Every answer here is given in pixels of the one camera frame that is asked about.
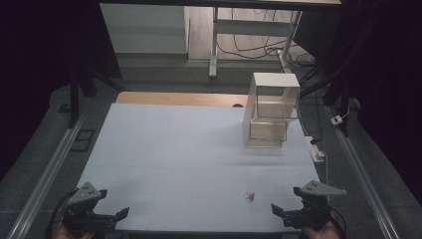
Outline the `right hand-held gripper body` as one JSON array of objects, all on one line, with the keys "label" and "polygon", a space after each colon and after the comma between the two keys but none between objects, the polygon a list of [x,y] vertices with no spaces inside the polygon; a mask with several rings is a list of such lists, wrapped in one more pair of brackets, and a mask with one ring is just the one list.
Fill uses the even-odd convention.
[{"label": "right hand-held gripper body", "polygon": [[307,197],[302,199],[303,208],[300,210],[285,211],[284,225],[301,229],[311,227],[319,231],[330,217],[328,198],[330,196],[345,196],[347,192],[318,181],[312,180],[300,187]]}]

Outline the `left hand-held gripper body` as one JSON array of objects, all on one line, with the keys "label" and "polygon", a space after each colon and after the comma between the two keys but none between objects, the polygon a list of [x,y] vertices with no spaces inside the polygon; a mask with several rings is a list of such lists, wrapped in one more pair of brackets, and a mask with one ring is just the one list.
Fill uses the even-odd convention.
[{"label": "left hand-held gripper body", "polygon": [[106,234],[114,230],[116,222],[113,221],[113,215],[94,213],[99,202],[96,199],[98,191],[89,182],[86,182],[68,200],[62,223],[72,234],[87,232]]}]

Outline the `white clear drawer cabinet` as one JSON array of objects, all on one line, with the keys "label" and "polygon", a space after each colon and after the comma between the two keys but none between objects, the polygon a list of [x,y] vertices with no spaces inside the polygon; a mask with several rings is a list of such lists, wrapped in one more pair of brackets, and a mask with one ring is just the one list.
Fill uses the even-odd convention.
[{"label": "white clear drawer cabinet", "polygon": [[295,74],[254,73],[245,106],[247,147],[282,147],[296,112],[300,84]]}]

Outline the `person's right hand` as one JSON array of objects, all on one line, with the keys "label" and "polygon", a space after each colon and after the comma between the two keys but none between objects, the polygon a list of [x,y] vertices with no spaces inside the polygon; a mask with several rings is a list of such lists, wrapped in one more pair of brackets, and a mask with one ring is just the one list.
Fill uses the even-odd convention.
[{"label": "person's right hand", "polygon": [[305,227],[302,232],[309,239],[340,239],[338,230],[330,222],[327,222],[320,231],[315,231],[311,227]]}]

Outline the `person's left hand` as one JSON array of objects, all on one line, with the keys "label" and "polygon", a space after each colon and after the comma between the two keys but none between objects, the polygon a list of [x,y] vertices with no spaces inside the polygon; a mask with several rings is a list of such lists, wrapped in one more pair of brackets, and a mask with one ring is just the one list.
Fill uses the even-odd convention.
[{"label": "person's left hand", "polygon": [[76,237],[65,226],[60,226],[53,235],[53,239],[94,239],[95,233],[83,233],[80,237]]}]

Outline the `white power strip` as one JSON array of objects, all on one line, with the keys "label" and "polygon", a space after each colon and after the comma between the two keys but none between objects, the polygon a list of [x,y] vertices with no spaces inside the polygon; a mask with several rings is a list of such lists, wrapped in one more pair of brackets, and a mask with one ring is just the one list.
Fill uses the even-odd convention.
[{"label": "white power strip", "polygon": [[306,136],[306,141],[313,161],[323,162],[325,153],[317,147],[317,139],[314,139],[312,136]]}]

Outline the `black floor plate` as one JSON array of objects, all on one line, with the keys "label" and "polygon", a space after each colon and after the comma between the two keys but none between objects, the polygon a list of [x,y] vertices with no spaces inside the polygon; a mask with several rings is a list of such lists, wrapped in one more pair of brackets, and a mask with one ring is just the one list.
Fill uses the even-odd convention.
[{"label": "black floor plate", "polygon": [[81,129],[73,142],[71,151],[86,152],[94,139],[94,135],[93,129]]}]

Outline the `white table cover sheet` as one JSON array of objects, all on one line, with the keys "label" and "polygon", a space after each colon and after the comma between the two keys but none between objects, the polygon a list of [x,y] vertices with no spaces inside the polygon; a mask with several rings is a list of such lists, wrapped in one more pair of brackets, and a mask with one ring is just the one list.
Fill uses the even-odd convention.
[{"label": "white table cover sheet", "polygon": [[271,207],[299,209],[296,186],[318,178],[301,126],[280,148],[250,148],[243,110],[114,104],[80,178],[129,212],[120,230],[282,232]]}]

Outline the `black metal stand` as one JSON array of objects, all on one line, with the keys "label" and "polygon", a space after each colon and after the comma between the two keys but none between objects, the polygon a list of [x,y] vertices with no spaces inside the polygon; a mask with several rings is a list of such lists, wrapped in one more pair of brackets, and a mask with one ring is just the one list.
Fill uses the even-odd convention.
[{"label": "black metal stand", "polygon": [[82,90],[83,94],[88,98],[93,98],[96,95],[97,88],[94,84],[94,79],[100,80],[119,93],[125,91],[123,86],[91,67],[83,67],[72,71],[69,74],[69,79],[71,101],[69,128],[73,128],[80,117],[79,90]]}]

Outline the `aluminium floor rail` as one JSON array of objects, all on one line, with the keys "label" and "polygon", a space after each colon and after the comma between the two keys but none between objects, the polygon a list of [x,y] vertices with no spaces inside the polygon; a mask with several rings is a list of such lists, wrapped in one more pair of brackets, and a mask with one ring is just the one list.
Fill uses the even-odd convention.
[{"label": "aluminium floor rail", "polygon": [[56,147],[6,239],[25,239],[27,236],[86,117],[87,111],[83,110],[76,119],[75,124],[65,130],[59,145]]},{"label": "aluminium floor rail", "polygon": [[377,224],[385,239],[401,239],[395,224],[387,211],[378,192],[358,154],[356,146],[349,136],[346,136],[338,125],[331,121],[328,123],[334,130],[337,140],[347,158],[348,163],[356,177],[356,180],[372,209]]}]

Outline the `white desk frame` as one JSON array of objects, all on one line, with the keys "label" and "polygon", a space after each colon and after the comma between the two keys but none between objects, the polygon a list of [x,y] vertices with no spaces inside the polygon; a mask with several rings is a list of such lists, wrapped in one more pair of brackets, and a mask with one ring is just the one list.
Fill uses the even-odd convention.
[{"label": "white desk frame", "polygon": [[220,19],[219,8],[213,7],[209,78],[215,79],[217,76],[217,39],[220,34],[285,37],[285,45],[282,50],[277,51],[277,56],[281,62],[283,72],[290,73],[292,70],[288,63],[288,53],[297,31],[301,15],[301,11],[293,11],[292,19],[289,22]]}]

